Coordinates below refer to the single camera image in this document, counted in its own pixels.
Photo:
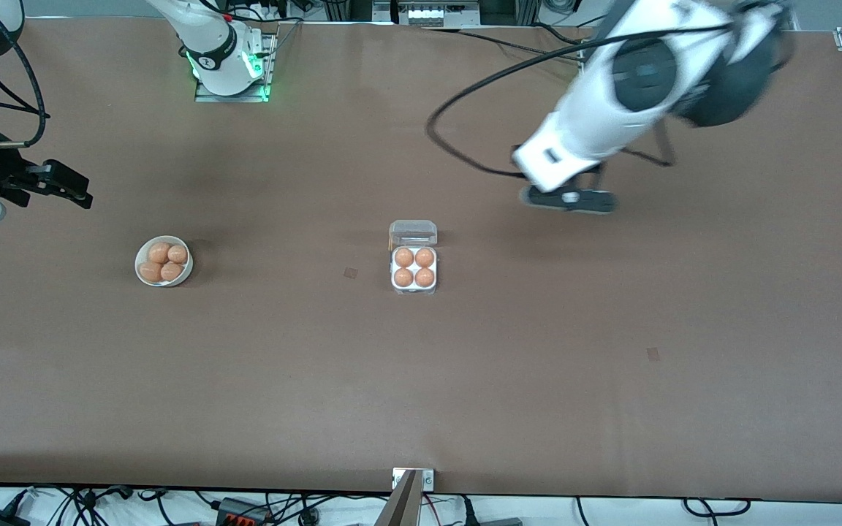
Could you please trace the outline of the clear plastic egg box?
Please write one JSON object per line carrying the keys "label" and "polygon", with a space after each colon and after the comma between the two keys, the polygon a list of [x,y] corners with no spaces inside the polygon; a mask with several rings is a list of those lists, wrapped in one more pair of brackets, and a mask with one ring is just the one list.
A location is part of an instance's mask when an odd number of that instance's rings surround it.
{"label": "clear plastic egg box", "polygon": [[[388,230],[388,253],[389,253],[389,283],[393,287],[395,293],[401,295],[432,295],[436,292],[439,278],[439,255],[436,250],[438,242],[437,226],[430,220],[395,220],[390,224]],[[393,253],[401,247],[408,247],[416,253],[423,247],[428,247],[436,253],[436,262],[431,266],[431,269],[436,273],[436,282],[434,286],[429,289],[419,289],[417,284],[413,283],[407,289],[398,289],[393,283],[392,274],[398,269],[398,265],[393,261]],[[420,267],[414,263],[409,269],[415,274]]]}

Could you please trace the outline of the white round bowl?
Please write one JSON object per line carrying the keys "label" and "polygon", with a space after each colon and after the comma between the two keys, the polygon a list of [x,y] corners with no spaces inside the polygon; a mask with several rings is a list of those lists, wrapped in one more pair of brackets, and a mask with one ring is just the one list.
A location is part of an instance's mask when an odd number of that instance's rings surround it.
{"label": "white round bowl", "polygon": [[[169,243],[169,244],[181,244],[181,245],[185,246],[188,250],[189,259],[188,259],[187,263],[185,263],[183,265],[183,273],[181,273],[181,275],[178,276],[178,279],[174,280],[173,282],[147,283],[147,282],[144,282],[143,279],[140,279],[140,276],[138,275],[138,272],[137,272],[138,265],[140,265],[141,263],[143,263],[145,261],[148,261],[147,252],[149,250],[149,247],[151,246],[151,244],[157,243],[157,242],[166,242],[166,243]],[[153,237],[153,239],[148,240],[148,242],[144,243],[143,246],[140,247],[140,250],[137,250],[136,257],[134,258],[134,272],[136,273],[137,279],[140,280],[141,283],[147,284],[147,286],[152,286],[152,287],[163,287],[164,288],[164,287],[180,286],[180,284],[185,282],[187,280],[187,278],[190,276],[191,270],[193,270],[193,266],[194,266],[194,257],[193,257],[193,254],[191,254],[191,250],[189,249],[187,243],[185,243],[184,240],[182,240],[180,237],[175,237],[175,236],[171,236],[171,235],[162,235],[162,236],[159,236],[159,237]]]}

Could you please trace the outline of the black and orange power strip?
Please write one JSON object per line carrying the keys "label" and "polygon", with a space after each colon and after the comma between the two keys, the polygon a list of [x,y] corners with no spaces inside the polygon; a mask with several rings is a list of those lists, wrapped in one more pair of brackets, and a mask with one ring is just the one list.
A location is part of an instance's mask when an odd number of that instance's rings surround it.
{"label": "black and orange power strip", "polygon": [[215,500],[215,526],[268,526],[271,511],[266,505],[254,505],[234,498]]}

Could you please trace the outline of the white power strip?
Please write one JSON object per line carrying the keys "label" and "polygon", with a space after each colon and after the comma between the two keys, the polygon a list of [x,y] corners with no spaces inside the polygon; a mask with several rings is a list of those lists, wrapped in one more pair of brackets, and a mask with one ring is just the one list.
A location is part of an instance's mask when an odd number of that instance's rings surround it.
{"label": "white power strip", "polygon": [[398,23],[407,26],[444,27],[454,23],[455,17],[464,13],[465,9],[465,4],[426,4],[414,0],[398,0]]}

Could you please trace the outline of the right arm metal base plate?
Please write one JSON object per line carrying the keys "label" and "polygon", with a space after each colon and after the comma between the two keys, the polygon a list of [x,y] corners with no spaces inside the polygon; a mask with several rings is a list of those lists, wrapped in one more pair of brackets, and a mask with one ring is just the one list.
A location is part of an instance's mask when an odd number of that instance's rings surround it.
{"label": "right arm metal base plate", "polygon": [[215,94],[208,90],[207,84],[202,83],[197,70],[191,71],[196,78],[197,102],[218,103],[267,103],[270,101],[273,70],[276,63],[277,39],[276,34],[266,33],[255,36],[257,43],[251,45],[251,51],[241,51],[243,63],[241,80],[248,80],[245,87],[236,94]]}

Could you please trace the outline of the small metal clamp bracket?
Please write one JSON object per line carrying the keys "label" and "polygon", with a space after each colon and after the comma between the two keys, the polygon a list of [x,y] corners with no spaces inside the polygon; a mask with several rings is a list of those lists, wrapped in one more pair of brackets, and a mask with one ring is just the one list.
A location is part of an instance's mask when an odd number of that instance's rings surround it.
{"label": "small metal clamp bracket", "polygon": [[435,490],[435,470],[431,468],[394,468],[392,470],[392,483],[391,487],[393,490],[397,489],[398,484],[400,484],[402,476],[408,472],[417,472],[417,478],[419,479],[423,492],[425,493],[432,493]]}

